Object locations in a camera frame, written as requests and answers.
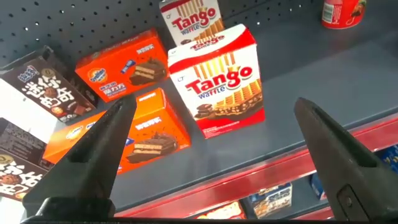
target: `pegboard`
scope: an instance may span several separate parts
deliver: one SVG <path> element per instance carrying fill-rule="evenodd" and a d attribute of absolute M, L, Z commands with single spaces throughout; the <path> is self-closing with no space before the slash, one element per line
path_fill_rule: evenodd
<path fill-rule="evenodd" d="M 312 2 L 314 0 L 218 1 L 226 27 L 238 23 L 251 27 L 258 22 L 265 26 L 275 15 L 278 16 L 272 22 L 291 17 L 292 7 L 298 9 Z M 254 16 L 258 21 L 248 24 Z M 0 66 L 49 45 L 73 67 L 79 58 L 151 27 L 157 28 L 166 49 L 175 46 L 159 11 L 159 0 L 7 1 L 0 8 Z"/>

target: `red shelf edge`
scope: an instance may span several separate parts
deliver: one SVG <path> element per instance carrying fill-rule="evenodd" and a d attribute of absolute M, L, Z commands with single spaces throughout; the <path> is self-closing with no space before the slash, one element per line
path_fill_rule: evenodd
<path fill-rule="evenodd" d="M 398 118 L 375 122 L 371 127 L 356 130 L 353 135 L 372 151 L 398 143 L 398 134 L 394 134 L 398 133 Z M 116 216 L 185 218 L 201 210 L 247 197 L 260 189 L 290 182 L 315 172 L 307 149 L 270 163 L 265 161 L 260 164 L 237 174 L 209 180 L 181 192 L 127 209 L 117 213 Z"/>

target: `orange box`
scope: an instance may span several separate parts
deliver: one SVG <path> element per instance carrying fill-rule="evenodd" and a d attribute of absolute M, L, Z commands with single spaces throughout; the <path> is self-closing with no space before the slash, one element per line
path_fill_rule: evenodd
<path fill-rule="evenodd" d="M 43 158 L 57 163 L 104 114 L 101 112 L 51 136 Z M 137 97 L 118 174 L 162 158 L 191 145 L 183 124 L 161 88 Z"/>
<path fill-rule="evenodd" d="M 153 28 L 82 58 L 76 72 L 105 102 L 169 76 L 167 54 Z"/>

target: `red can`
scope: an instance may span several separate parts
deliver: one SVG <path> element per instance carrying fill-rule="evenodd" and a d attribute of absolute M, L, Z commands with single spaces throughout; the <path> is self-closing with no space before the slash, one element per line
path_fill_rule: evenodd
<path fill-rule="evenodd" d="M 331 29 L 345 29 L 361 22 L 366 0 L 325 0 L 322 24 Z"/>

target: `product box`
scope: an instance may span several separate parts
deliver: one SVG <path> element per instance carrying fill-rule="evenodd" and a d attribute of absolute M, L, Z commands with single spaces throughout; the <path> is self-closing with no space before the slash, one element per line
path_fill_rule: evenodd
<path fill-rule="evenodd" d="M 0 68 L 0 77 L 62 122 L 95 109 L 98 101 L 47 46 Z"/>
<path fill-rule="evenodd" d="M 94 115 L 52 135 L 43 158 L 57 163 L 104 114 Z M 137 97 L 118 174 L 190 146 L 190 138 L 162 89 Z"/>
<path fill-rule="evenodd" d="M 325 191 L 322 187 L 321 180 L 319 179 L 319 176 L 317 173 L 311 175 L 310 184 L 319 200 L 326 199 Z"/>
<path fill-rule="evenodd" d="M 291 183 L 262 189 L 248 197 L 258 218 L 266 217 L 282 208 L 292 205 L 293 188 Z"/>
<path fill-rule="evenodd" d="M 166 65 L 165 49 L 150 29 L 81 59 L 76 72 L 109 102 L 167 78 Z"/>
<path fill-rule="evenodd" d="M 246 215 L 239 202 L 232 202 L 197 215 L 194 219 L 246 219 Z"/>
<path fill-rule="evenodd" d="M 391 146 L 376 153 L 376 155 L 398 174 L 398 146 Z"/>
<path fill-rule="evenodd" d="M 168 0 L 159 7 L 177 46 L 224 30 L 217 0 Z"/>
<path fill-rule="evenodd" d="M 0 118 L 0 196 L 22 200 L 53 166 L 43 160 L 45 143 Z"/>
<path fill-rule="evenodd" d="M 265 120 L 256 41 L 244 25 L 169 50 L 169 70 L 206 138 Z"/>

